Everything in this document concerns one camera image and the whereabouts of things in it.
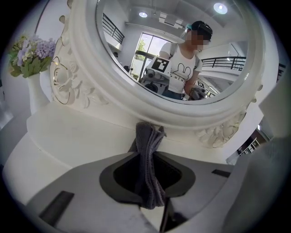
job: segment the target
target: tree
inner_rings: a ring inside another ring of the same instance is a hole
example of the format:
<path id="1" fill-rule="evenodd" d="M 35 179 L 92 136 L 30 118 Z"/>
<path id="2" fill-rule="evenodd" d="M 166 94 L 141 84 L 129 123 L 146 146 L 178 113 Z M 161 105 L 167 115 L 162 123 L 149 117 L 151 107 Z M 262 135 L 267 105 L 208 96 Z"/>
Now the tree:
<path id="1" fill-rule="evenodd" d="M 141 39 L 141 40 L 140 40 L 140 43 L 139 43 L 139 45 L 138 45 L 137 50 L 145 52 L 145 51 L 146 51 L 146 50 L 145 50 L 145 45 L 146 45 L 146 43 L 144 42 L 143 39 Z M 144 61 L 144 60 L 145 60 L 145 56 L 143 56 L 143 55 L 139 55 L 139 54 L 136 54 L 136 57 L 135 57 L 135 58 L 136 58 L 137 60 L 140 60 L 140 61 Z"/>

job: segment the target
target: white vase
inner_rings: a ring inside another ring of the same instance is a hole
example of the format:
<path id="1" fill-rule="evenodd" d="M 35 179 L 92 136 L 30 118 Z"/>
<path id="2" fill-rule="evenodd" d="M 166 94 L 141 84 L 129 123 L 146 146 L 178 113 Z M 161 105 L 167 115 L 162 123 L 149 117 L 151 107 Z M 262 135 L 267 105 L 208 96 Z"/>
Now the white vase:
<path id="1" fill-rule="evenodd" d="M 45 96 L 40 86 L 40 73 L 26 78 L 29 88 L 30 111 L 36 113 L 41 107 L 47 105 L 50 101 Z"/>

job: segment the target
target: mirror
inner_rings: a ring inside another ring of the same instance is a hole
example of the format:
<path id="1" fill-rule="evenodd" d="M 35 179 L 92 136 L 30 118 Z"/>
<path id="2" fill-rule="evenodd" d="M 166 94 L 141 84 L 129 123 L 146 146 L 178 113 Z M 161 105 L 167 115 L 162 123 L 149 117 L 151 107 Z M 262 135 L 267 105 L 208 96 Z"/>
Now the mirror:
<path id="1" fill-rule="evenodd" d="M 103 43 L 151 94 L 196 101 L 219 95 L 239 79 L 248 34 L 234 1 L 101 1 Z"/>

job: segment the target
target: gray towel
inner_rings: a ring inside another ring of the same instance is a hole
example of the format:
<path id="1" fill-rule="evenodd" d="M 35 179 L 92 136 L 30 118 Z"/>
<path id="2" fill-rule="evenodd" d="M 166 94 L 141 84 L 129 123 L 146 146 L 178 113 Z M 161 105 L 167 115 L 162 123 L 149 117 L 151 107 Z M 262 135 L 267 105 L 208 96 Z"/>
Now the gray towel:
<path id="1" fill-rule="evenodd" d="M 146 122 L 136 124 L 136 138 L 129 152 L 139 152 L 140 173 L 135 185 L 135 193 L 143 198 L 142 207 L 153 209 L 164 206 L 165 191 L 155 176 L 153 152 L 155 152 L 165 136 L 164 128 L 156 131 L 155 127 Z"/>

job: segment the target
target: white t-shirt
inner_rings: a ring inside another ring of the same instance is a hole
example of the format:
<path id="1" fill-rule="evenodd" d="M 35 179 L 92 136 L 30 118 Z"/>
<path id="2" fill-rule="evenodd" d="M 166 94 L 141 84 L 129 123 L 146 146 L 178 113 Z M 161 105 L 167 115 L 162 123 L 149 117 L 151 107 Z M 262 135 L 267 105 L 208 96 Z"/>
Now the white t-shirt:
<path id="1" fill-rule="evenodd" d="M 166 52 L 170 55 L 171 43 L 165 43 L 161 49 L 161 52 Z M 192 59 L 185 58 L 181 54 L 179 46 L 177 46 L 177 50 L 170 60 L 172 63 L 172 67 L 169 90 L 175 93 L 183 93 L 186 81 L 192 78 L 193 70 L 195 68 L 196 56 L 194 55 Z M 198 63 L 195 71 L 202 71 L 201 61 Z"/>

